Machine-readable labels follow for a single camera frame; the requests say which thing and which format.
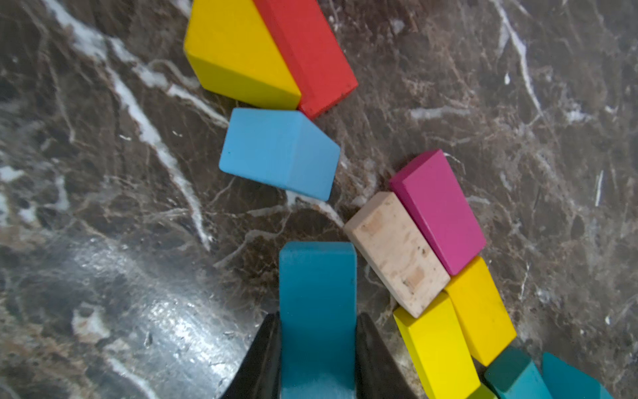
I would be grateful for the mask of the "magenta rectangular block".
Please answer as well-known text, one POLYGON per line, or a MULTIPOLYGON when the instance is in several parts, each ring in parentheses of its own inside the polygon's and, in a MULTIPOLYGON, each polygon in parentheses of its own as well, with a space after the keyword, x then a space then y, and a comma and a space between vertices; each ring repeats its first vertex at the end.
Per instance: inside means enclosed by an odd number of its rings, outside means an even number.
POLYGON ((449 275, 459 274, 486 245, 483 231, 441 150, 427 151, 390 179, 449 275))

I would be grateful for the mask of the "light blue triangular block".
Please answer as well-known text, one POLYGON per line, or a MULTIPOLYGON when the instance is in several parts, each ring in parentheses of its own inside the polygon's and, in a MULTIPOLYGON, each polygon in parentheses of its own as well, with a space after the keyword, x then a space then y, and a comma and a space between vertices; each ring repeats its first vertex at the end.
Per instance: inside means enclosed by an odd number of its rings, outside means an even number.
POLYGON ((233 110, 221 171, 327 201, 340 146, 300 111, 233 110))

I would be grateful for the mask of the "lime green block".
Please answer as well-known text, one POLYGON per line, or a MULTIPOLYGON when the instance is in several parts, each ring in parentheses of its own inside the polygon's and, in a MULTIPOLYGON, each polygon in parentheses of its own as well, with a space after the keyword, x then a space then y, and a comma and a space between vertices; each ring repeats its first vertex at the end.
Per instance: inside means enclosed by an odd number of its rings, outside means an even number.
POLYGON ((489 387, 482 383, 468 399, 498 399, 498 397, 489 387))

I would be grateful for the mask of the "red rectangular block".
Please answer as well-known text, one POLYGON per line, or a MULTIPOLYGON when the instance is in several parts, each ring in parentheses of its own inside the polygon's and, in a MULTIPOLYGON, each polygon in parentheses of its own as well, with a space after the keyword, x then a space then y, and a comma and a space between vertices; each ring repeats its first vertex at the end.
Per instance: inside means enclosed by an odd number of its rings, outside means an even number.
POLYGON ((314 0, 255 3, 301 92, 297 107, 318 118, 358 87, 319 4, 314 0))

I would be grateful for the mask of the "teal rectangular block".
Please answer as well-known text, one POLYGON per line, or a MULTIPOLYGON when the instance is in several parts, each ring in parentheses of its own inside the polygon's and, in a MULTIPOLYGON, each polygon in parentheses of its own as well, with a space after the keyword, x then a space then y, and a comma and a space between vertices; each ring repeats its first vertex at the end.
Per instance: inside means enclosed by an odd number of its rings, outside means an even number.
POLYGON ((507 347, 487 368, 484 378, 498 398, 553 398, 533 360, 515 347, 507 347))
POLYGON ((356 395, 357 254, 348 242, 279 253, 283 398, 356 395))

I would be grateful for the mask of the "natural wood block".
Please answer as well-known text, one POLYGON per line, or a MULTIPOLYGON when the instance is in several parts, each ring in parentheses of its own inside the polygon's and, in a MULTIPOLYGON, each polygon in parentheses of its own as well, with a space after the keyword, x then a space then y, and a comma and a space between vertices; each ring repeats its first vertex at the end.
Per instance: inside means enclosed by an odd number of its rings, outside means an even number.
POLYGON ((344 226, 398 304, 425 312, 450 276, 395 193, 376 193, 344 226))

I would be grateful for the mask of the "teal triangular block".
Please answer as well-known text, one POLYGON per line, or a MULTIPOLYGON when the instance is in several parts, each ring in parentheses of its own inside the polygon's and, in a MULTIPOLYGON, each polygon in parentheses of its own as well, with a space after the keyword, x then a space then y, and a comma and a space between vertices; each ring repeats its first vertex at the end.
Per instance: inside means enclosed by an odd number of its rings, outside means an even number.
POLYGON ((554 399, 613 399, 598 380, 548 352, 543 354, 543 380, 554 399))

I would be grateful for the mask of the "yellow triangular block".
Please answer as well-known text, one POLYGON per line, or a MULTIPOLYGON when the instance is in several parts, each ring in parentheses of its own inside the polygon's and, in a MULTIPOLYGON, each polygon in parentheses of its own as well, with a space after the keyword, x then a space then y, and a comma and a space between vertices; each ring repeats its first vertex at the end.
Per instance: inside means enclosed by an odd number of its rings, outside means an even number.
POLYGON ((301 101, 252 1, 194 1, 184 52, 208 91, 264 109, 295 110, 301 101))

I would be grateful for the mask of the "yellow rectangular block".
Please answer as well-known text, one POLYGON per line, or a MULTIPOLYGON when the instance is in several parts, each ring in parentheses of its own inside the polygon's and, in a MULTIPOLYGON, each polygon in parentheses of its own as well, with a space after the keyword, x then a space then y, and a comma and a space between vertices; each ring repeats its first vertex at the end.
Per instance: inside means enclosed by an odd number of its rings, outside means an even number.
POLYGON ((427 397, 468 398, 480 387, 447 293, 440 293, 417 319, 402 307, 393 316, 427 397))
POLYGON ((470 355, 488 367, 517 333, 483 258, 475 257, 444 291, 455 308, 470 355))

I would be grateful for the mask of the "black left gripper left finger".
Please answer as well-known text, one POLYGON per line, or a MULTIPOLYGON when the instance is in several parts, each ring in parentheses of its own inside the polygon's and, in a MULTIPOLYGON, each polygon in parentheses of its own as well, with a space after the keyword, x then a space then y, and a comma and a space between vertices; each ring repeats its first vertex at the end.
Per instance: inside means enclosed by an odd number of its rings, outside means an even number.
POLYGON ((221 398, 279 398, 281 354, 280 314, 268 314, 221 398))

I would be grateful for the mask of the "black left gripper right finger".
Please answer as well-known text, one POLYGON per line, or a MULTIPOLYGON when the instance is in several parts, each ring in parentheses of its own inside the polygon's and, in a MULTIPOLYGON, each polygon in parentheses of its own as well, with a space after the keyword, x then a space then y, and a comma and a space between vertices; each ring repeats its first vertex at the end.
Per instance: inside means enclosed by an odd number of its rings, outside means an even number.
POLYGON ((357 398, 416 398, 367 313, 357 317, 356 385, 357 398))

